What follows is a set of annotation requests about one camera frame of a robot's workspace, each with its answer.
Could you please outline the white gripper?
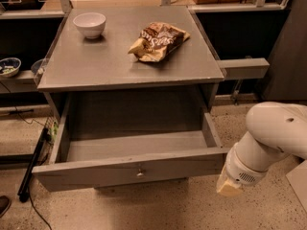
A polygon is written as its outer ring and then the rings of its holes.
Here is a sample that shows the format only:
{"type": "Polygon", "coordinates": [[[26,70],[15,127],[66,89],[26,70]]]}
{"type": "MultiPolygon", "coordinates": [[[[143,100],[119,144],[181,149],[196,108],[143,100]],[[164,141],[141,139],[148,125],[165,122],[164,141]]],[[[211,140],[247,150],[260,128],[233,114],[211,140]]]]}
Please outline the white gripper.
{"type": "Polygon", "coordinates": [[[221,196],[238,196],[241,185],[253,186],[262,180],[266,172],[258,172],[241,161],[236,143],[226,156],[224,168],[218,178],[216,192],[221,196]]]}

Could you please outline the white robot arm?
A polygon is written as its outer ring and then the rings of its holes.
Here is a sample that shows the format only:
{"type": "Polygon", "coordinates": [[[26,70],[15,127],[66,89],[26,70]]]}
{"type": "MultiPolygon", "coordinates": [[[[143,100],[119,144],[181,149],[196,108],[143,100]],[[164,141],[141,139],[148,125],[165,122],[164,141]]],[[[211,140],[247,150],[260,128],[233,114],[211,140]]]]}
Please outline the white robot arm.
{"type": "Polygon", "coordinates": [[[247,132],[228,152],[217,182],[217,193],[237,196],[254,186],[269,167],[289,155],[307,158],[306,106],[263,102],[246,116],[247,132]]]}

